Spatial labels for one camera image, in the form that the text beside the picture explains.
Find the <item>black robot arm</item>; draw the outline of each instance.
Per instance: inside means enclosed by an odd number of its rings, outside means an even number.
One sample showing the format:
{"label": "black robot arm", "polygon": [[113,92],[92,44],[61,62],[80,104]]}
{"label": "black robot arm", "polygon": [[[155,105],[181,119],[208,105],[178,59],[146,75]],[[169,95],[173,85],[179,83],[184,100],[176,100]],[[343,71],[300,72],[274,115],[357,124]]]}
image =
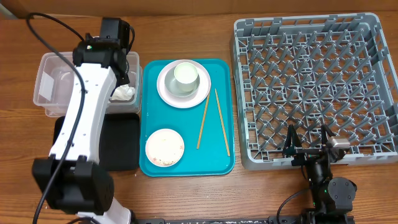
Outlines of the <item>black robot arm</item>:
{"label": "black robot arm", "polygon": [[321,148],[303,149],[293,125],[289,126],[283,152],[292,156],[292,166],[305,167],[315,208],[305,209],[298,224],[354,224],[347,213],[353,209],[356,185],[344,178],[333,177],[330,164],[344,157],[349,141],[337,137],[330,128],[321,126]]}

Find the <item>wooden table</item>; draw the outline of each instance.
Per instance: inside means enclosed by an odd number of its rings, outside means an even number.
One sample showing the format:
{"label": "wooden table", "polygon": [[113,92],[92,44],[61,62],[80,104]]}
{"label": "wooden table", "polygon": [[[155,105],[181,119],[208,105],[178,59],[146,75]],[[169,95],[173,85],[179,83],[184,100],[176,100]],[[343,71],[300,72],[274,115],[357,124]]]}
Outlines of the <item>wooden table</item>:
{"label": "wooden table", "polygon": [[[384,28],[394,63],[398,66],[398,14],[376,12]],[[245,17],[292,14],[162,16],[124,18],[136,30],[133,51],[144,68],[159,59],[221,58],[230,64],[229,41],[233,22]],[[79,33],[99,33],[100,18],[65,18]],[[34,26],[59,51],[71,51],[78,39],[60,25],[37,19]],[[47,50],[29,32],[25,21],[0,21],[0,223],[30,223],[40,198],[31,174],[36,157],[49,153],[55,119],[33,104],[32,95],[40,59]],[[279,205],[307,186],[299,170],[248,171],[241,165],[236,112],[236,165],[217,177],[150,178],[141,171],[113,172],[115,197],[139,218],[260,218],[275,215]],[[354,201],[357,223],[397,223],[398,164],[333,166],[335,176],[358,185]],[[288,203],[283,215],[311,207],[310,194]],[[46,209],[39,223],[66,223],[73,216]]]}

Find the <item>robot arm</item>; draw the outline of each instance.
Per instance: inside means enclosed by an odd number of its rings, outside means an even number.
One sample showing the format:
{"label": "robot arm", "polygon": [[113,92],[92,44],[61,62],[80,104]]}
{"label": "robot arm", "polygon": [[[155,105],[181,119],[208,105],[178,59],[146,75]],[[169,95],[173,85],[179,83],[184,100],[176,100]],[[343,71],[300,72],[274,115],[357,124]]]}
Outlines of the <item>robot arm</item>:
{"label": "robot arm", "polygon": [[[126,55],[130,26],[120,19],[104,18],[100,37],[86,35],[73,51],[73,63],[85,82],[85,101],[73,144],[47,195],[52,209],[93,217],[102,224],[130,224],[133,213],[113,197],[112,177],[99,164],[99,142],[109,97],[119,85],[129,83]],[[43,192],[60,162],[81,100],[77,77],[68,111],[47,159],[35,159],[33,176]]]}
{"label": "robot arm", "polygon": [[[108,99],[116,86],[116,77],[111,67],[101,68],[101,64],[98,63],[83,63],[76,69],[85,81],[86,100],[67,160],[76,161],[79,156],[85,156],[87,161],[99,164],[98,148],[101,128]],[[74,83],[65,121],[49,154],[55,155],[55,159],[58,160],[61,159],[65,150],[79,107],[81,86],[77,77]]]}
{"label": "robot arm", "polygon": [[353,209],[356,185],[344,178],[333,177],[330,163],[342,159],[349,148],[349,141],[333,134],[330,128],[321,126],[321,148],[303,149],[293,125],[289,126],[284,154],[293,156],[292,166],[305,166],[315,208],[305,209],[296,223],[299,224],[354,224],[347,213]]}

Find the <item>blue plastic tray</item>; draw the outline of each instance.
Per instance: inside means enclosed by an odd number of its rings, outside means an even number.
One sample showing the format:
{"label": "blue plastic tray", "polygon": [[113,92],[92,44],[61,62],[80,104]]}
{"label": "blue plastic tray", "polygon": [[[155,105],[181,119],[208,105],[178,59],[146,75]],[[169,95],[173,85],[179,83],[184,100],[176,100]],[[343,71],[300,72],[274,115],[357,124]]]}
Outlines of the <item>blue plastic tray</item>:
{"label": "blue plastic tray", "polygon": [[[220,59],[194,61],[202,64],[211,78],[210,99],[199,149],[196,149],[196,147],[206,100],[193,108],[174,108],[160,98],[156,89],[156,81],[160,71],[173,60],[153,61],[144,69],[139,164],[143,173],[148,176],[223,175],[231,172],[235,165],[234,124],[228,65]],[[215,88],[223,113],[230,157],[226,152]],[[170,128],[178,132],[185,144],[184,155],[175,165],[170,167],[153,165],[145,154],[148,137],[162,128]]]}

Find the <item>chopsticks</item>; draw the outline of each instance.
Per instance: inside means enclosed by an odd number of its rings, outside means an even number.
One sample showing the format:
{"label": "chopsticks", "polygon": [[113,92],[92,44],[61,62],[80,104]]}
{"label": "chopsticks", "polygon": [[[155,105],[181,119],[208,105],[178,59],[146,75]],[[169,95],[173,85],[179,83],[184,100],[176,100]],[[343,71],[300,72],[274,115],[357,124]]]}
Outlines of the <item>chopsticks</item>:
{"label": "chopsticks", "polygon": [[207,105],[209,104],[209,97],[210,97],[210,92],[207,95],[207,99],[206,99],[206,106],[205,106],[205,112],[203,113],[203,119],[201,121],[201,127],[200,127],[200,133],[199,133],[199,139],[198,139],[198,145],[197,145],[197,149],[199,149],[200,146],[200,140],[201,140],[201,134],[203,132],[203,126],[205,125],[205,118],[206,118],[206,112],[207,112]]}
{"label": "chopsticks", "polygon": [[[220,102],[218,101],[217,89],[215,89],[215,92],[216,92],[218,113],[220,114],[221,127],[223,128],[226,152],[227,152],[228,156],[231,156],[230,153],[229,153],[228,140],[227,140],[226,134],[225,134],[225,127],[224,127],[223,115],[221,113],[221,106],[220,106]],[[209,95],[207,95],[207,99],[206,99],[205,112],[203,112],[203,118],[202,118],[202,121],[201,121],[201,127],[200,127],[200,133],[199,133],[197,149],[199,149],[199,147],[200,147],[201,134],[203,133],[203,126],[205,125],[205,118],[206,118],[206,112],[207,112],[207,105],[209,104],[209,97],[210,97],[210,93],[209,93]]]}
{"label": "chopsticks", "polygon": [[216,91],[216,99],[217,99],[217,105],[218,105],[218,113],[220,114],[221,127],[223,127],[223,134],[224,134],[226,152],[228,153],[228,156],[230,156],[230,154],[229,154],[229,147],[228,147],[228,141],[227,141],[227,139],[226,139],[226,134],[225,134],[223,115],[221,114],[221,107],[220,107],[220,103],[219,103],[219,101],[218,101],[217,89],[215,89],[215,91]]}

